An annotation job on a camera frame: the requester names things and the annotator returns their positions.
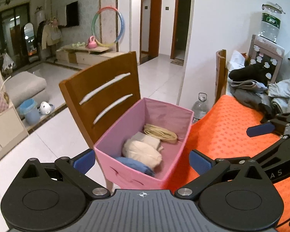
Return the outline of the blue garment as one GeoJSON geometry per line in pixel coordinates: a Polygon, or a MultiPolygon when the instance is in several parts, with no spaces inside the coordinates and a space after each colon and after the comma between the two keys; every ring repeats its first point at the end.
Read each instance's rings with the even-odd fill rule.
{"type": "Polygon", "coordinates": [[[138,172],[142,172],[151,177],[155,176],[154,171],[151,168],[149,168],[147,165],[143,164],[142,162],[139,162],[132,158],[126,158],[126,157],[116,157],[115,159],[119,161],[120,163],[122,163],[123,165],[128,166],[138,172]]]}

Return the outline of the cream folded clothes in box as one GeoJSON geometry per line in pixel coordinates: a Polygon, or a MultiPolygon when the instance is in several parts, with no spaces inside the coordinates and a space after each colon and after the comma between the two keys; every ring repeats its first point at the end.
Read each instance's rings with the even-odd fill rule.
{"type": "Polygon", "coordinates": [[[142,162],[151,169],[155,169],[162,162],[162,150],[161,140],[142,132],[137,132],[125,141],[122,147],[122,155],[142,162]]]}

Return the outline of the coat rack with clothes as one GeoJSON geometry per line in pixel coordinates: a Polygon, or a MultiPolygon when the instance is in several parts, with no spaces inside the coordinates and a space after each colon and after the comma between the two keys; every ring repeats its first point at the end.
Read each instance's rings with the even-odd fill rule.
{"type": "Polygon", "coordinates": [[[41,50],[48,49],[49,53],[54,55],[62,37],[59,21],[56,17],[46,19],[42,6],[36,8],[35,15],[38,26],[37,43],[41,46],[41,50]]]}

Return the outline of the orange flower-pattern mat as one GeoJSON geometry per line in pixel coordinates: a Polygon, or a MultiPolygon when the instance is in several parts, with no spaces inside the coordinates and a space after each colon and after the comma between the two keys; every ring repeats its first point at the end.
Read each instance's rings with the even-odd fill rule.
{"type": "Polygon", "coordinates": [[[261,119],[261,113],[224,95],[192,125],[162,195],[163,231],[290,231],[290,177],[272,183],[252,160],[281,138],[248,137],[247,128],[261,125],[261,119]],[[198,199],[179,199],[175,191],[199,177],[189,163],[192,150],[226,159],[230,169],[198,199]]]}

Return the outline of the dark grey garment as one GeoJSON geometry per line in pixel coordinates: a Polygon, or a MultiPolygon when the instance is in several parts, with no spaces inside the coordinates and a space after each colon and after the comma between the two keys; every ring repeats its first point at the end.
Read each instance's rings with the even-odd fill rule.
{"type": "Polygon", "coordinates": [[[246,80],[229,83],[230,93],[242,105],[261,112],[266,117],[273,116],[275,110],[271,104],[271,98],[267,94],[267,87],[255,80],[246,80]]]}

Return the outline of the light grey garment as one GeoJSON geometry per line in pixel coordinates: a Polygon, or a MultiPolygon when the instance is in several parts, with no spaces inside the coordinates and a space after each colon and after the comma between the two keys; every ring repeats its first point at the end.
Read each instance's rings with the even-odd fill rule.
{"type": "Polygon", "coordinates": [[[268,96],[271,98],[272,107],[277,111],[277,113],[289,113],[290,79],[269,84],[268,96]]]}

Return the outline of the black garment on pile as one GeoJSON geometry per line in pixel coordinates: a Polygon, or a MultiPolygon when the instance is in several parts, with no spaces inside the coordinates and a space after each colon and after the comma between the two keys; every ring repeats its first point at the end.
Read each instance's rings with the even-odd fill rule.
{"type": "Polygon", "coordinates": [[[254,80],[264,85],[267,85],[272,79],[269,69],[265,68],[262,64],[253,64],[233,70],[229,73],[228,77],[235,82],[254,80]]]}

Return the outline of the water jug on floor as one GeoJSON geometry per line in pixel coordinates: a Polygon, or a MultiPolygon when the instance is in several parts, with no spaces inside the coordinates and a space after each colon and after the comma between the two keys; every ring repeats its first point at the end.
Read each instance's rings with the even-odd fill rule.
{"type": "Polygon", "coordinates": [[[194,103],[192,111],[194,112],[193,123],[201,120],[208,112],[207,94],[199,93],[198,100],[194,103]]]}

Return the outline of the pink fabric storage box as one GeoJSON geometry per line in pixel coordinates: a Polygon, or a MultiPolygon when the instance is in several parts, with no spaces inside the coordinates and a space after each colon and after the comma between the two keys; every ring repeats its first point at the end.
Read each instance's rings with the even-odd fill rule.
{"type": "Polygon", "coordinates": [[[106,179],[122,189],[165,189],[192,119],[189,109],[150,98],[139,100],[95,144],[106,179]]]}

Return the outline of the white helmet on floor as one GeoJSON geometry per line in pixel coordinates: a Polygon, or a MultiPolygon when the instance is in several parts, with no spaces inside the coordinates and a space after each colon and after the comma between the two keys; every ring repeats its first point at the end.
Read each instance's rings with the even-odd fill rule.
{"type": "Polygon", "coordinates": [[[54,110],[54,105],[48,102],[42,102],[39,107],[39,113],[41,115],[49,115],[54,110]]]}

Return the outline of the white paper bag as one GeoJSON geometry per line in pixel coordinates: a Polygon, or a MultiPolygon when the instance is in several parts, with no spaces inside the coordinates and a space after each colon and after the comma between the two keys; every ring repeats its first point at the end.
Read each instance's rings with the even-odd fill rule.
{"type": "Polygon", "coordinates": [[[233,70],[238,70],[245,67],[246,58],[244,55],[237,50],[233,51],[230,61],[227,64],[227,70],[229,72],[233,70]]]}

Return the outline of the water dispenser cabinet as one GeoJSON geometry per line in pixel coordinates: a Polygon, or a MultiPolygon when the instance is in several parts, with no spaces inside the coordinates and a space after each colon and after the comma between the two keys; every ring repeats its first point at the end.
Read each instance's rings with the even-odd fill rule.
{"type": "Polygon", "coordinates": [[[252,35],[245,66],[261,64],[265,69],[267,84],[270,84],[276,81],[283,57],[283,47],[260,35],[252,35]]]}

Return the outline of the blue trash bin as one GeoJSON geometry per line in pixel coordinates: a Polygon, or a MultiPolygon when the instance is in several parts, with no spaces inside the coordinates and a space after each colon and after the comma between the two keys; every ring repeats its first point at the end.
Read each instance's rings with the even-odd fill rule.
{"type": "Polygon", "coordinates": [[[24,116],[29,125],[36,125],[40,121],[40,113],[37,105],[35,99],[30,98],[19,106],[19,113],[24,116]]]}

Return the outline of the wooden chair near box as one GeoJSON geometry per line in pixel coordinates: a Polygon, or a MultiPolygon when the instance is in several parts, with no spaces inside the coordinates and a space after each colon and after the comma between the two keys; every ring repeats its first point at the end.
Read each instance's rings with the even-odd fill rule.
{"type": "Polygon", "coordinates": [[[142,189],[142,174],[117,160],[125,141],[143,122],[139,117],[118,122],[141,99],[136,53],[84,69],[60,82],[60,90],[106,181],[124,189],[142,189]]]}

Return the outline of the beige side cabinet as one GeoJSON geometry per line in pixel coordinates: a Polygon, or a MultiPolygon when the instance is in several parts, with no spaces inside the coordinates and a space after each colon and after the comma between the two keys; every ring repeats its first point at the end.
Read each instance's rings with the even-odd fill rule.
{"type": "Polygon", "coordinates": [[[0,113],[0,160],[28,135],[13,103],[10,102],[9,108],[0,113]]]}

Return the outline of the grey sofa cushion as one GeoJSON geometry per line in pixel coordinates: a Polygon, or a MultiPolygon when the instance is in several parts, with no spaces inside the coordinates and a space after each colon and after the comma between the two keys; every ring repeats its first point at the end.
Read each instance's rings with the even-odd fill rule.
{"type": "Polygon", "coordinates": [[[27,71],[14,75],[5,83],[7,94],[15,108],[30,98],[33,98],[38,105],[48,102],[49,95],[46,87],[44,78],[27,71]]]}

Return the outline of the beige tv cabinet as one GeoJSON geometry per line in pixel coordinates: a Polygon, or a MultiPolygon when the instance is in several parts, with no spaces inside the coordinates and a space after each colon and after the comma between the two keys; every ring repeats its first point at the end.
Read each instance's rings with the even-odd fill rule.
{"type": "Polygon", "coordinates": [[[67,63],[91,66],[123,54],[124,52],[116,52],[108,47],[89,49],[85,46],[73,47],[68,44],[56,51],[56,58],[67,63]]]}

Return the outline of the large water bottle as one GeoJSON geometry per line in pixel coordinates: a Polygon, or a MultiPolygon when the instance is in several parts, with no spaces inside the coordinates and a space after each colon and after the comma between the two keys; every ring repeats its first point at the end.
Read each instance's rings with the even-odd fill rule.
{"type": "Polygon", "coordinates": [[[281,16],[285,14],[285,12],[279,4],[274,4],[272,2],[262,4],[261,8],[260,35],[276,43],[281,26],[281,16]]]}

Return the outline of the pink kettlebell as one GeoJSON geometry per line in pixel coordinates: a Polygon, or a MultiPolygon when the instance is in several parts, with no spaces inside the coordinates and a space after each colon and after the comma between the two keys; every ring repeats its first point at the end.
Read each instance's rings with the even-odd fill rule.
{"type": "Polygon", "coordinates": [[[86,48],[88,49],[95,49],[98,47],[98,44],[96,42],[95,36],[90,36],[88,39],[88,43],[86,45],[86,48]]]}

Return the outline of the hula hoop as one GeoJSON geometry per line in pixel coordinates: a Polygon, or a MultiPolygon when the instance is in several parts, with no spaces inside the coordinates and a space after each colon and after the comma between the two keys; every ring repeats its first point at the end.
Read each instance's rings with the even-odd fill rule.
{"type": "Polygon", "coordinates": [[[125,20],[121,12],[113,6],[105,6],[97,11],[91,22],[91,34],[101,47],[117,46],[125,32],[125,20]]]}

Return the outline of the standing mirror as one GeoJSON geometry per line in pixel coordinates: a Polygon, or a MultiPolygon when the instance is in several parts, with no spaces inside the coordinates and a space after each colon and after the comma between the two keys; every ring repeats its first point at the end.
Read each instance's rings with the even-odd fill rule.
{"type": "Polygon", "coordinates": [[[24,28],[24,39],[26,42],[26,49],[28,56],[34,56],[38,53],[37,45],[35,43],[34,27],[32,23],[27,23],[24,28]]]}

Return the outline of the wooden chair by wall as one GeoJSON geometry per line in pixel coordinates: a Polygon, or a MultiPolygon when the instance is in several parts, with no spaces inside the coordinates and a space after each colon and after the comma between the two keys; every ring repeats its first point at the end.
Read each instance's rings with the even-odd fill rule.
{"type": "Polygon", "coordinates": [[[216,52],[216,81],[215,81],[215,103],[226,93],[227,74],[226,67],[227,51],[225,49],[216,52]]]}

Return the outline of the wall television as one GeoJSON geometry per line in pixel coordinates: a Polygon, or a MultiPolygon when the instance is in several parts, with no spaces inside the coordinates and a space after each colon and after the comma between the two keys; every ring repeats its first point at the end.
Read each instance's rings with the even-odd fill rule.
{"type": "Polygon", "coordinates": [[[66,27],[79,25],[78,1],[66,5],[66,27]]]}

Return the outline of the brown door frame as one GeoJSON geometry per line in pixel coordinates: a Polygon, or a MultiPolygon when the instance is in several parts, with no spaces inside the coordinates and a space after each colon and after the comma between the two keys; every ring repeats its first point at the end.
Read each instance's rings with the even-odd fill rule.
{"type": "Polygon", "coordinates": [[[140,64],[159,55],[162,0],[141,0],[140,64]]]}
{"type": "Polygon", "coordinates": [[[174,25],[170,58],[184,62],[192,0],[175,0],[174,25]]]}

